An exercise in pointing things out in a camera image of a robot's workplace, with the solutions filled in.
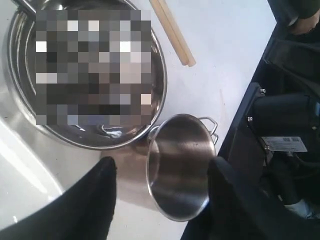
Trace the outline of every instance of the white label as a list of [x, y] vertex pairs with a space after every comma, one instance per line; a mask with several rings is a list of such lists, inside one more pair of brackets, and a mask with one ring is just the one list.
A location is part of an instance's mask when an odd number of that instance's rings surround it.
[[262, 139], [273, 152], [308, 152], [304, 142], [298, 136], [263, 136]]

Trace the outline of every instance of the pixelated blurred area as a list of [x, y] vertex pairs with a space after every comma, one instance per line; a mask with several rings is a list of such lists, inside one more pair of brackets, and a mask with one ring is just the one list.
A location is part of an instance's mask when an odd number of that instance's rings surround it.
[[39, 10], [35, 28], [38, 125], [151, 123], [148, 11]]

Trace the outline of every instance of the large stainless steel pot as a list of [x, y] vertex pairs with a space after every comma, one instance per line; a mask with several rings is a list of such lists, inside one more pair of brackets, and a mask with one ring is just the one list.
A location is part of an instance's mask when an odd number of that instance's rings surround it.
[[[208, 131], [201, 120], [210, 120], [213, 129]], [[210, 117], [178, 114], [148, 137], [103, 151], [102, 157], [111, 156], [116, 163], [117, 196], [173, 221], [195, 218], [209, 200], [207, 169], [216, 156], [217, 126]]]
[[[127, 0], [38, 0], [37, 9], [51, 10], [132, 10]], [[140, 139], [155, 124], [165, 103], [167, 71], [158, 39], [151, 31], [151, 114], [148, 125], [36, 125], [35, 24], [21, 10], [14, 14], [3, 44], [4, 74], [9, 91], [24, 116], [43, 133], [78, 147], [107, 150], [123, 147]]]

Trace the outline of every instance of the white table surface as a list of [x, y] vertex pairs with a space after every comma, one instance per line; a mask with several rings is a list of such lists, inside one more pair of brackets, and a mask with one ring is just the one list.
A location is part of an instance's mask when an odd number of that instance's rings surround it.
[[[147, 0], [132, 2], [141, 10], [152, 9]], [[179, 113], [210, 116], [219, 124], [219, 151], [276, 21], [267, 0], [167, 0], [167, 4], [197, 64], [191, 68], [181, 65], [151, 11], [151, 24], [162, 46], [168, 73], [167, 97], [159, 122]], [[1, 43], [15, 9], [10, 0], [1, 2]], [[37, 132], [16, 112], [2, 75], [0, 83], [0, 116], [39, 155], [64, 189], [99, 161], [99, 151], [62, 145]], [[186, 224], [118, 200], [108, 239], [179, 240]]]

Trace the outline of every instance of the wooden chopsticks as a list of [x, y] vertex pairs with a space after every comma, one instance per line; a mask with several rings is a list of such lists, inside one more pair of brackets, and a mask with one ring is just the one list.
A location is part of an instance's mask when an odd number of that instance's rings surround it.
[[189, 67], [194, 66], [196, 60], [165, 0], [149, 1], [182, 65], [188, 65]]

